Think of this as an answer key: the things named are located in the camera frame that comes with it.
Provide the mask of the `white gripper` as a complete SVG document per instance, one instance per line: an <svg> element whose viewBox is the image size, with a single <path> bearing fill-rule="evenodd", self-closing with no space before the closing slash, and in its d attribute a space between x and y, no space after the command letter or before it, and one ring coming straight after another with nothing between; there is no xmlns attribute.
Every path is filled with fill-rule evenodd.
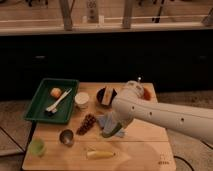
<svg viewBox="0 0 213 171"><path fill-rule="evenodd" d="M105 125L107 123L110 123L110 124L120 123L122 125L122 128L125 128L129 125L129 121L130 121L129 117L122 115L121 113L113 111L107 114Z"/></svg>

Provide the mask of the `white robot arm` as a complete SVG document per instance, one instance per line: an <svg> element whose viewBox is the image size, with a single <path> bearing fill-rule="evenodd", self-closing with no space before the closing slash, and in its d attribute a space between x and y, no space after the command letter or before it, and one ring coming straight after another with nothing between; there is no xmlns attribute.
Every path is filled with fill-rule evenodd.
<svg viewBox="0 0 213 171"><path fill-rule="evenodd" d="M213 144L213 109L156 103L143 99L140 82L128 81L112 100L104 138L112 137L134 119L146 121Z"/></svg>

